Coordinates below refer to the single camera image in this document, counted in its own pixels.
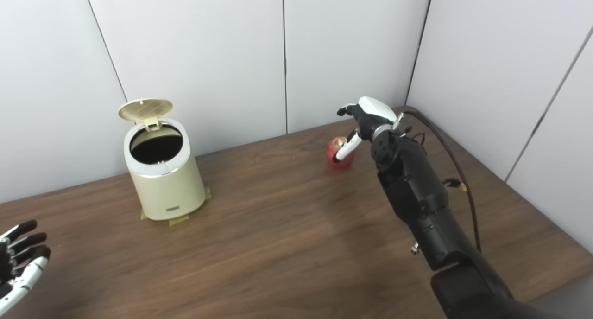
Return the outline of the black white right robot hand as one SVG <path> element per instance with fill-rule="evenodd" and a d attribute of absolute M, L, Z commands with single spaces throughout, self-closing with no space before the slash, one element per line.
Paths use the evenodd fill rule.
<path fill-rule="evenodd" d="M 336 112 L 338 116 L 349 115 L 358 124 L 347 136 L 335 154 L 332 162 L 343 162 L 363 141 L 373 141 L 385 130 L 395 130 L 400 125 L 403 113 L 396 114 L 392 108 L 377 99 L 363 96 L 358 103 L 348 103 Z"/>

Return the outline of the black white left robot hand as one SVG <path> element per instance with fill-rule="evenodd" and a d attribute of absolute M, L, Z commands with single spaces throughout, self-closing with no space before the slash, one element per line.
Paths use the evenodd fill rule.
<path fill-rule="evenodd" d="M 38 222 L 28 220 L 0 236 L 0 315 L 21 302 L 42 276 L 52 254 L 45 244 L 47 234 L 36 230 Z"/>

